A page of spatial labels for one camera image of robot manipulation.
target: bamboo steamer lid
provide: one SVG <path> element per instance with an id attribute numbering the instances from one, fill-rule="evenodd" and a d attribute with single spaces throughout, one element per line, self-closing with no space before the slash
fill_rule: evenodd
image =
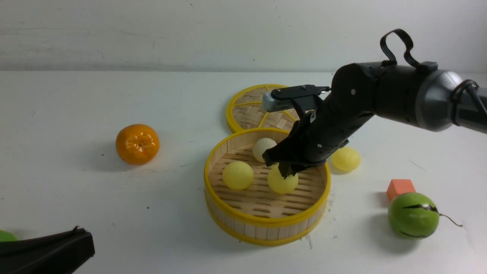
<path id="1" fill-rule="evenodd" d="M 252 128 L 277 128 L 291 131 L 293 124 L 299 120 L 294 109 L 265 112 L 262 110 L 262 95 L 277 88 L 286 86 L 264 84 L 248 87 L 237 93 L 226 109 L 226 120 L 232 132 Z"/>
<path id="2" fill-rule="evenodd" d="M 237 132 L 221 141 L 205 165 L 205 197 L 213 220 L 235 238 L 258 245 L 276 246 L 310 233 L 324 213 L 330 192 L 328 165 L 298 173 L 297 188 L 286 195 L 273 192 L 267 184 L 270 167 L 252 156 L 253 144 L 264 137 L 282 141 L 288 133 L 273 128 Z M 223 169 L 234 161 L 249 164 L 252 184 L 232 190 L 223 182 Z"/>

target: orange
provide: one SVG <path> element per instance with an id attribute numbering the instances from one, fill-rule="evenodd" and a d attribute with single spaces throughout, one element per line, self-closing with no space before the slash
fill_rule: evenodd
<path id="1" fill-rule="evenodd" d="M 135 124 L 118 133 L 115 145 L 122 160 L 132 165 L 143 165 L 157 155 L 159 137 L 151 127 Z"/>

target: green object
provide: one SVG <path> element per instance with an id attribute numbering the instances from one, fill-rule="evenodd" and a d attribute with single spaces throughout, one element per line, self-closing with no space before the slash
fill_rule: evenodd
<path id="1" fill-rule="evenodd" d="M 389 223 L 399 236 L 424 239 L 438 227 L 440 214 L 436 205 L 421 193 L 411 192 L 397 196 L 388 210 Z"/>
<path id="2" fill-rule="evenodd" d="M 17 238 L 15 236 L 7 231 L 0 230 L 0 242 L 13 242 L 17 241 Z"/>

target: yellow ball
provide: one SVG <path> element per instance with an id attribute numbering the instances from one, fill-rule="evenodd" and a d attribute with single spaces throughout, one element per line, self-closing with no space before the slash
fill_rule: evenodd
<path id="1" fill-rule="evenodd" d="M 267 176 L 269 187 L 279 194 L 287 194 L 293 191 L 298 185 L 298 174 L 289 175 L 284 179 L 279 172 L 278 165 L 274 165 Z"/>
<path id="2" fill-rule="evenodd" d="M 223 169 L 223 182 L 233 190 L 242 190 L 252 184 L 254 170 L 244 162 L 236 161 Z"/>
<path id="3" fill-rule="evenodd" d="M 360 165 L 360 155 L 351 147 L 342 147 L 332 154 L 332 163 L 337 169 L 350 172 Z"/>

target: orange cube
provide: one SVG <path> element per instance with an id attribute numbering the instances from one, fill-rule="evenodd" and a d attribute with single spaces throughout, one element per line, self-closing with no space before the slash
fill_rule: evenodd
<path id="1" fill-rule="evenodd" d="M 392 179 L 389 187 L 387 188 L 387 197 L 389 201 L 392 201 L 396 196 L 399 196 L 408 192 L 416 192 L 411 180 L 409 179 Z"/>

